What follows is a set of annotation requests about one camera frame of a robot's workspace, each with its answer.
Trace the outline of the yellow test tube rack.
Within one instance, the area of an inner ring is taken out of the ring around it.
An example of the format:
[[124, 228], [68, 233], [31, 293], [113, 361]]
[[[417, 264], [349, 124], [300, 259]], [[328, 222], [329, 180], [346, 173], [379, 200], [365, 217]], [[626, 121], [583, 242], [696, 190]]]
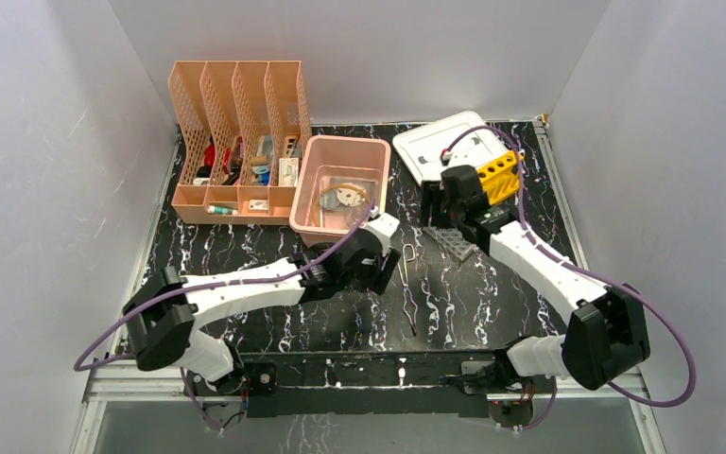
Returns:
[[511, 150], [476, 170], [490, 205], [497, 205], [518, 192], [519, 164], [523, 161], [521, 153]]

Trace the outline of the white container lid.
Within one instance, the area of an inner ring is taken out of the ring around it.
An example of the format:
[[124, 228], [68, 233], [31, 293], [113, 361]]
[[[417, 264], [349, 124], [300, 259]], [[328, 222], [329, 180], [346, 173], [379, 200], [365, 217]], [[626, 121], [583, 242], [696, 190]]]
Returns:
[[[392, 144], [418, 186], [439, 181], [445, 166], [441, 153], [467, 130], [486, 126], [473, 111], [464, 111], [444, 119], [397, 134]], [[491, 131], [478, 130], [466, 134], [453, 146], [449, 166], [479, 167], [507, 154], [509, 149]]]

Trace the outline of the metal crucible tongs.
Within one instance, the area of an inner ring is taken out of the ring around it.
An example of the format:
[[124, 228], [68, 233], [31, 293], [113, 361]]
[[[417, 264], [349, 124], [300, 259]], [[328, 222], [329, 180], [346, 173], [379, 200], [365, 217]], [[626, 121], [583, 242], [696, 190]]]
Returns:
[[418, 306], [412, 300], [411, 290], [410, 290], [410, 279], [409, 279], [409, 265], [417, 257], [415, 247], [412, 244], [403, 245], [401, 255], [402, 255], [401, 264], [399, 265], [398, 270], [399, 270], [399, 274], [400, 274], [400, 280], [401, 280], [403, 293], [404, 293], [404, 299], [405, 299], [404, 304], [403, 304], [403, 313], [405, 314], [405, 316], [408, 320], [411, 335], [413, 337], [416, 337], [418, 335], [418, 328], [417, 328], [417, 323], [416, 323], [416, 318], [417, 318], [417, 314], [418, 314]]

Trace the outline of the yellow rubber tube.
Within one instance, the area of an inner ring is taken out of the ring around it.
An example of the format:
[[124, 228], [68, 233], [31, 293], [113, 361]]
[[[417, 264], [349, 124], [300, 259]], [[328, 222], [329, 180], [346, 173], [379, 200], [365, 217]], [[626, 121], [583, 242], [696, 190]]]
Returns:
[[317, 226], [323, 227], [329, 214], [355, 208], [368, 200], [368, 194], [361, 186], [352, 183], [327, 186], [314, 200], [312, 219]]

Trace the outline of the pink plastic bin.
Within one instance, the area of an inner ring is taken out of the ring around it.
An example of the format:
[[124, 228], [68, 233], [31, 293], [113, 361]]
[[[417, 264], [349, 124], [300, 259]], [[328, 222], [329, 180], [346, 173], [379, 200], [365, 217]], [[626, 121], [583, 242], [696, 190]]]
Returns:
[[289, 225], [307, 246], [334, 242], [374, 203], [385, 209], [391, 147], [381, 139], [311, 137], [302, 156]]

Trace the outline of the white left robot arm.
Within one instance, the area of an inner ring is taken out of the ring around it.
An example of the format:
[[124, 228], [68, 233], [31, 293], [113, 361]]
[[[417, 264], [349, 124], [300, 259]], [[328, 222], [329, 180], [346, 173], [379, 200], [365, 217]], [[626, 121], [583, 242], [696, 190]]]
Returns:
[[176, 366], [221, 393], [236, 392], [246, 376], [237, 348], [203, 326], [258, 309], [326, 301], [348, 289], [383, 294], [399, 259], [391, 246], [398, 227], [394, 216], [372, 214], [336, 243], [257, 268], [191, 276], [162, 270], [123, 308], [137, 369]]

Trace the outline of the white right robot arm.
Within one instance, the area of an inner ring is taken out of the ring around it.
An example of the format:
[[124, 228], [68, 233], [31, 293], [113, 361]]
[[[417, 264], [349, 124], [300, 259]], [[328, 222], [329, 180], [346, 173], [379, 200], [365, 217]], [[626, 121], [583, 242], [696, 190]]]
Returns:
[[516, 209], [490, 203], [471, 166], [444, 170], [422, 184], [424, 226], [455, 228], [483, 253], [517, 273], [566, 323], [559, 336], [521, 337], [496, 350], [496, 383], [520, 391], [536, 375], [572, 377], [594, 391], [650, 356], [641, 302], [627, 290], [572, 269], [521, 224]]

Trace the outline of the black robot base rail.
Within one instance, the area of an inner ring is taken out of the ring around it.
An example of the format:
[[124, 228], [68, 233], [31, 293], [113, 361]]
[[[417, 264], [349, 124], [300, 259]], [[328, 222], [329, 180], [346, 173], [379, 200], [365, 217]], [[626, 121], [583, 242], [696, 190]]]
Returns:
[[251, 418], [302, 414], [455, 414], [527, 420], [552, 390], [543, 376], [509, 378], [491, 350], [244, 354], [226, 385], [193, 372], [211, 410], [235, 402]]

